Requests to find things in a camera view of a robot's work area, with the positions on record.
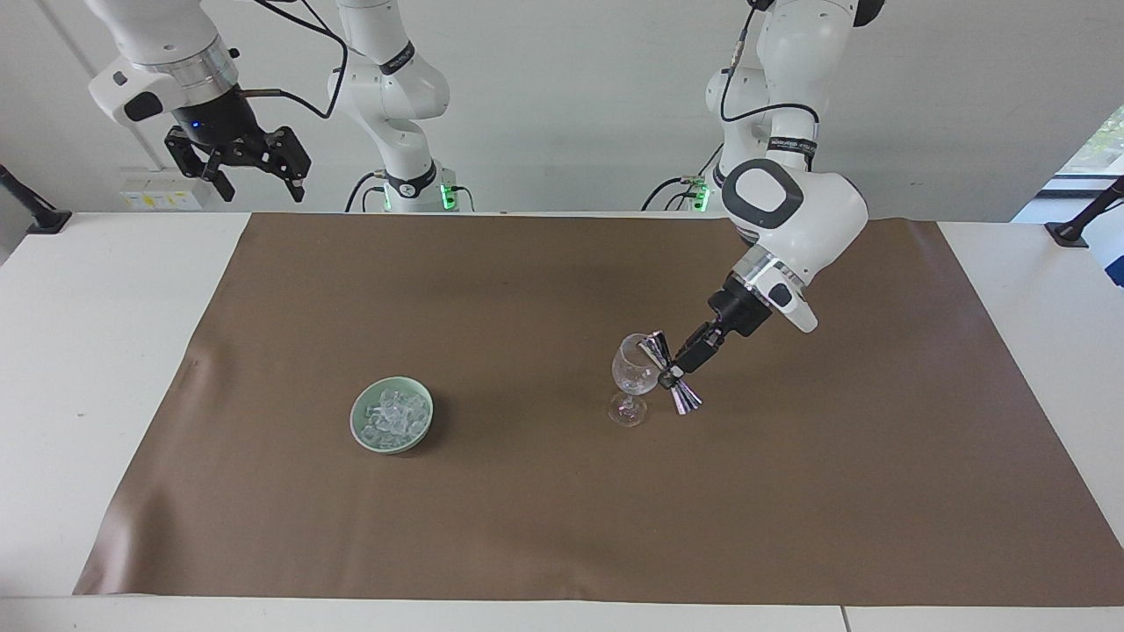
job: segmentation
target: bowl of ice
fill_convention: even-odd
[[[432,419],[433,397],[422,382],[387,378],[366,387],[355,399],[352,436],[372,452],[398,454],[420,443]]]

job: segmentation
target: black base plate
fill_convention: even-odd
[[[1064,224],[1062,224],[1061,222],[1050,222],[1050,223],[1046,224],[1046,232],[1050,233],[1050,236],[1053,237],[1055,242],[1058,242],[1058,245],[1060,245],[1061,247],[1067,247],[1067,249],[1087,249],[1087,247],[1089,247],[1088,242],[1086,242],[1085,238],[1082,238],[1082,237],[1078,237],[1076,242],[1071,242],[1071,241],[1067,240],[1066,237],[1062,237],[1058,233],[1058,231],[1062,226],[1064,226]]]
[[[70,222],[71,216],[74,214],[69,210],[57,210],[55,213],[58,215],[58,222],[54,223],[51,226],[39,226],[38,224],[31,224],[30,226],[27,227],[27,234],[57,235],[58,232],[63,229],[63,226],[65,226],[66,223]]]

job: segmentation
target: wine glass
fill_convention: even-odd
[[[644,421],[647,403],[640,396],[655,388],[660,379],[660,368],[640,346],[645,337],[646,334],[629,335],[613,359],[613,379],[623,392],[609,400],[609,418],[625,427]]]

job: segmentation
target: tabletop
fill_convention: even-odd
[[[69,597],[245,227],[242,214],[79,215],[0,267],[0,628],[1120,630],[1124,608],[846,608]],[[1033,225],[942,231],[1118,539],[1124,292]]]

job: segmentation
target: brown mat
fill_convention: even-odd
[[[732,337],[700,412],[611,424],[620,338],[678,344],[743,252],[725,222],[255,215],[75,593],[1124,605],[934,225],[871,224],[821,329]],[[379,457],[348,410],[392,374],[437,417]]]

